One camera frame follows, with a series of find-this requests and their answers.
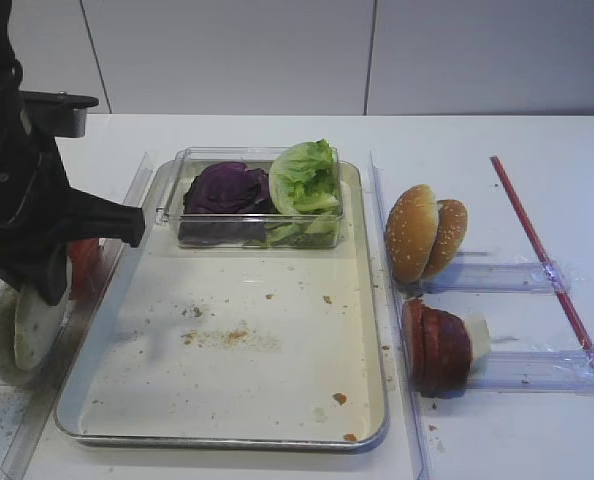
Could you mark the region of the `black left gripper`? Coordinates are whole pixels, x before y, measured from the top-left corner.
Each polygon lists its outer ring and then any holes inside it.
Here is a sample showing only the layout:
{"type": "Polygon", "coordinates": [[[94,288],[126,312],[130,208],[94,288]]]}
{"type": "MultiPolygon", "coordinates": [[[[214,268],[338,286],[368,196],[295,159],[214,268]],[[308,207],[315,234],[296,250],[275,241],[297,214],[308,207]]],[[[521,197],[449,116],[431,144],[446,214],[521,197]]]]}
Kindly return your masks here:
{"type": "Polygon", "coordinates": [[[0,280],[19,290],[31,284],[56,306],[67,289],[67,244],[56,232],[66,209],[66,239],[118,239],[140,245],[139,207],[71,188],[52,136],[16,137],[0,130],[0,280]]]}

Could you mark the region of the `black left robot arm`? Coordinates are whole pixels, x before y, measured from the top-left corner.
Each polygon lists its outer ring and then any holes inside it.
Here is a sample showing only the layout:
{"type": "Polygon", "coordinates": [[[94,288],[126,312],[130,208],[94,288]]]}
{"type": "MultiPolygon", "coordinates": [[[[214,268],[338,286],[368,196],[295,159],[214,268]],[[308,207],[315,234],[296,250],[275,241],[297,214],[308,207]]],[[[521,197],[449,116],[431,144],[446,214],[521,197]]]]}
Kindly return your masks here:
{"type": "Polygon", "coordinates": [[[36,289],[50,306],[66,291],[71,241],[119,239],[136,247],[142,210],[73,188],[56,144],[53,120],[97,105],[94,97],[23,92],[12,48],[12,4],[0,1],[0,279],[36,289]]]}

